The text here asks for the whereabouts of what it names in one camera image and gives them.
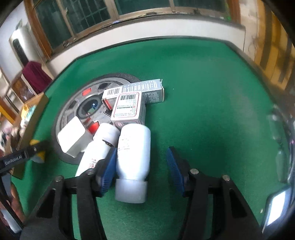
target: maroon cloth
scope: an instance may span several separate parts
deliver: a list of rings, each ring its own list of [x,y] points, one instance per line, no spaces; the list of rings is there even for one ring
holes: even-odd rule
[[[22,70],[22,74],[34,91],[39,94],[51,83],[51,78],[42,70],[41,63],[28,62]]]

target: window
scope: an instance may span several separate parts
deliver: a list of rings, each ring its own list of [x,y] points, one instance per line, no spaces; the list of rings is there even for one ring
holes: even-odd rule
[[[240,11],[239,0],[24,0],[24,3],[33,33],[48,59],[117,20],[145,14],[203,14],[240,21],[240,15],[234,16]]]

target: red light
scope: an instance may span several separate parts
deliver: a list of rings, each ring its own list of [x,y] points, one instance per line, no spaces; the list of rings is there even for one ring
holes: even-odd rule
[[[98,122],[95,122],[93,124],[91,124],[89,127],[88,127],[88,131],[94,135],[96,133],[96,131],[98,130],[98,127],[99,127],[99,123]]]
[[[90,92],[91,92],[91,88],[88,88],[88,89],[86,89],[86,90],[83,91],[82,96],[85,96],[85,95],[87,95]]]

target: window pane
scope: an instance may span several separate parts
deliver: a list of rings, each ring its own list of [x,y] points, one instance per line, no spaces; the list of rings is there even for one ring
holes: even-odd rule
[[[71,34],[63,20],[55,0],[44,0],[37,7],[39,21],[53,49],[63,41],[71,38]]]
[[[103,0],[63,0],[63,4],[75,33],[110,19]]]
[[[176,7],[196,7],[225,12],[225,0],[174,0]]]
[[[120,15],[158,7],[170,7],[169,0],[115,0]]]

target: white bottle cap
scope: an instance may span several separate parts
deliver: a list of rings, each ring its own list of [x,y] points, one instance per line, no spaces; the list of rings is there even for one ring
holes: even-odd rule
[[[103,140],[116,147],[118,145],[119,136],[120,131],[115,126],[108,123],[102,123],[93,136],[93,140]]]
[[[115,189],[115,199],[120,202],[144,203],[148,182],[117,179]]]

